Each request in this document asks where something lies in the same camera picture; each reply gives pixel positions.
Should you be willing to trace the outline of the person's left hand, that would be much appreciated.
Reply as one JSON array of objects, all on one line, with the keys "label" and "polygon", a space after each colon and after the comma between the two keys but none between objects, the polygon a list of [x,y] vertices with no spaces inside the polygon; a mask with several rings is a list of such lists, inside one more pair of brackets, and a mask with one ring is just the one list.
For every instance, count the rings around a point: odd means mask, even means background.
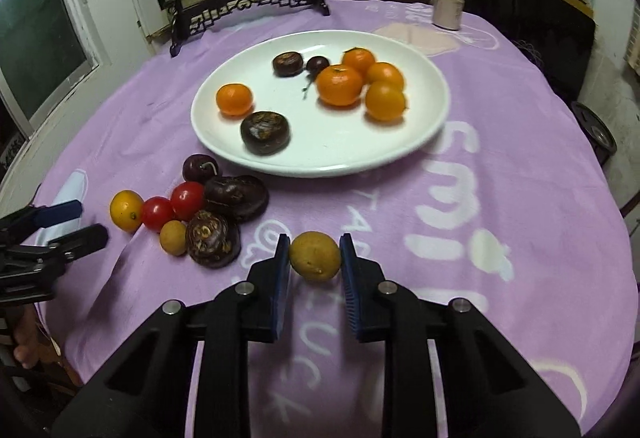
[{"label": "person's left hand", "polygon": [[14,358],[24,369],[32,369],[39,361],[58,361],[58,353],[50,338],[42,333],[36,310],[32,305],[24,308],[23,316],[16,325],[14,338]]}]

